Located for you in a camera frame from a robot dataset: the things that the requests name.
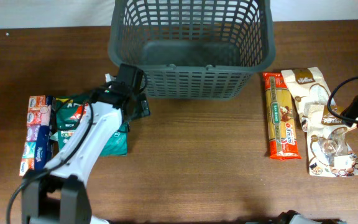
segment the wooden tabletop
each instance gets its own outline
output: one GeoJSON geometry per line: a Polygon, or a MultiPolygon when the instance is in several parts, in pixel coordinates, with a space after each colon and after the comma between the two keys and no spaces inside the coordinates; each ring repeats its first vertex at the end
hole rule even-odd
{"type": "MultiPolygon", "coordinates": [[[[267,71],[318,67],[333,90],[358,75],[358,21],[277,22],[277,55],[267,71]]],[[[108,27],[0,30],[0,223],[21,182],[19,163],[30,95],[68,95],[116,74],[108,27]]],[[[348,106],[358,82],[339,91],[348,106]]],[[[260,75],[230,101],[150,99],[152,115],[133,122],[129,153],[102,157],[88,182],[93,214],[111,220],[258,220],[296,210],[308,218],[358,223],[358,176],[312,177],[305,133],[302,160],[268,158],[260,75]]],[[[347,141],[358,155],[358,130],[347,141]]],[[[12,211],[21,217],[20,197],[12,211]]]]}

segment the white snack bag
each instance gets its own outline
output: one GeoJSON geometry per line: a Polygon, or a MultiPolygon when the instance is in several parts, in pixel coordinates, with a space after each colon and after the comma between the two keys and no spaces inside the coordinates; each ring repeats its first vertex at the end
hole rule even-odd
{"type": "Polygon", "coordinates": [[[326,105],[331,94],[323,74],[317,67],[284,70],[281,73],[295,99],[302,130],[307,131],[310,105],[326,105]]]}
{"type": "MultiPolygon", "coordinates": [[[[342,109],[332,106],[341,113],[342,109]]],[[[349,177],[358,175],[358,158],[348,143],[348,128],[334,117],[324,105],[310,105],[308,121],[309,174],[320,177],[349,177]]]]}

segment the green bag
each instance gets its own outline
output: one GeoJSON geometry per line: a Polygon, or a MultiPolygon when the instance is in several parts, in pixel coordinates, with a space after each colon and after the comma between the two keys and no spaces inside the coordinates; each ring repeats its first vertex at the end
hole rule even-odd
{"type": "MultiPolygon", "coordinates": [[[[56,97],[56,108],[72,96],[56,97]]],[[[56,122],[58,129],[67,129],[73,127],[82,112],[82,104],[89,98],[88,95],[76,95],[76,97],[63,107],[56,114],[56,122]]],[[[57,141],[59,150],[74,135],[75,129],[68,131],[58,131],[57,141]]],[[[127,154],[127,124],[122,124],[119,131],[116,131],[104,146],[100,156],[125,156],[127,154]]]]}

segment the brown label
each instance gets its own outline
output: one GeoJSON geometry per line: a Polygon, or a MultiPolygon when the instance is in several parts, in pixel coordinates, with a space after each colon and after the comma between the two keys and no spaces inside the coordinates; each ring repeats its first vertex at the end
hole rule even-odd
{"type": "Polygon", "coordinates": [[[307,68],[293,69],[292,72],[295,74],[295,81],[299,85],[315,82],[312,72],[307,68]]]}
{"type": "MultiPolygon", "coordinates": [[[[337,114],[341,114],[342,111],[343,111],[343,109],[341,107],[331,106],[331,108],[337,114]]],[[[332,115],[328,111],[327,106],[325,106],[324,107],[324,112],[323,112],[323,118],[321,118],[321,124],[328,125],[328,126],[340,125],[340,124],[342,124],[342,120],[337,118],[337,117],[335,117],[334,115],[332,115]]]]}

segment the plastic basket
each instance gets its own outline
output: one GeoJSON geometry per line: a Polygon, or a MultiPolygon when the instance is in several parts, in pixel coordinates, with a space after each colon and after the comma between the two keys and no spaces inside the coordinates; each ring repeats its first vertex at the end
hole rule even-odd
{"type": "Polygon", "coordinates": [[[147,74],[147,95],[221,99],[238,95],[274,60],[269,0],[116,1],[109,56],[147,74]]]}

